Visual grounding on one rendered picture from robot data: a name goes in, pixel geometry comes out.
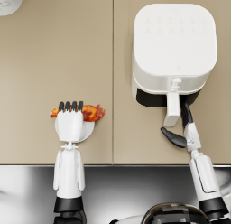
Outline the roasted orange drumstick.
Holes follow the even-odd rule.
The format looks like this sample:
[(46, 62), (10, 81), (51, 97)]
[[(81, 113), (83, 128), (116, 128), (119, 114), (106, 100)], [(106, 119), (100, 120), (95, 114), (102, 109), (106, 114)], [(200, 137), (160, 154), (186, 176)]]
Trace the roasted orange drumstick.
[(63, 110), (54, 108), (51, 111), (50, 117), (56, 117), (59, 121), (80, 121), (80, 122), (95, 122), (102, 118), (105, 110), (99, 105), (96, 107), (84, 105), (78, 107), (76, 105), (65, 107)]

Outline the air fryer drawer with handle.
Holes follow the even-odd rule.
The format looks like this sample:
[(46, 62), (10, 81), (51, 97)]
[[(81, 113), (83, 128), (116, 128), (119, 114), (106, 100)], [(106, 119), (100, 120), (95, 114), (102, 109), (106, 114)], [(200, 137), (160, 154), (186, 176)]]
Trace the air fryer drawer with handle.
[(176, 78), (171, 83), (171, 90), (165, 94), (153, 94), (146, 92), (137, 82), (132, 78), (132, 93), (134, 99), (142, 106), (145, 107), (160, 107), (166, 108), (166, 116), (163, 121), (164, 126), (175, 126), (180, 117), (180, 108), (184, 102), (190, 105), (196, 100), (199, 91), (181, 95), (178, 91), (182, 80)]

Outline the pale white air fryer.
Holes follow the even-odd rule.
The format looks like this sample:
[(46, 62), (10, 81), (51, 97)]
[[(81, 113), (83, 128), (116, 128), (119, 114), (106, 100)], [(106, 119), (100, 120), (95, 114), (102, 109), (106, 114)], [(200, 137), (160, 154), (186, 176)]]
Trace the pale white air fryer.
[(134, 19), (132, 93), (146, 107), (165, 107), (176, 91), (196, 97), (217, 62), (211, 13), (200, 5), (151, 4)]

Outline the small white round plate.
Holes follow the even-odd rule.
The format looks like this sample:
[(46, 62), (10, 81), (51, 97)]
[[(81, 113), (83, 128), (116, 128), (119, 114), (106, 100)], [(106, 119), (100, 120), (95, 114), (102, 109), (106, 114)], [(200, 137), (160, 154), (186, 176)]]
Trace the small white round plate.
[[(86, 140), (87, 138), (90, 137), (90, 135), (92, 134), (94, 127), (95, 127), (95, 122), (86, 122), (84, 121), (84, 127), (85, 127), (85, 131), (84, 131), (84, 135), (82, 136), (82, 138), (78, 141), (71, 141), (72, 143), (80, 143), (84, 140)], [(55, 120), (55, 130), (56, 133), (58, 134), (58, 124), (57, 124), (57, 120)]]

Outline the dark round robot body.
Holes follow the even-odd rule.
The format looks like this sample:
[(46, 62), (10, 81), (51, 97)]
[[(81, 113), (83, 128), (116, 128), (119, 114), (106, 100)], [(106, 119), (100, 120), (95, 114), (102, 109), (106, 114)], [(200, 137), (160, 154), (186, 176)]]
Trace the dark round robot body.
[(210, 224), (210, 221), (198, 208), (172, 202), (152, 206), (144, 215), (114, 219), (109, 224)]

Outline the white marbled round pot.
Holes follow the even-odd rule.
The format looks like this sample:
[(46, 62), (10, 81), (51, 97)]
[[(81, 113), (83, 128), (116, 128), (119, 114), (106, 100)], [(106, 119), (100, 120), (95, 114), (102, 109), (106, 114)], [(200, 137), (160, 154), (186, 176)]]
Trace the white marbled round pot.
[(6, 16), (19, 9), (23, 0), (0, 0), (0, 16)]

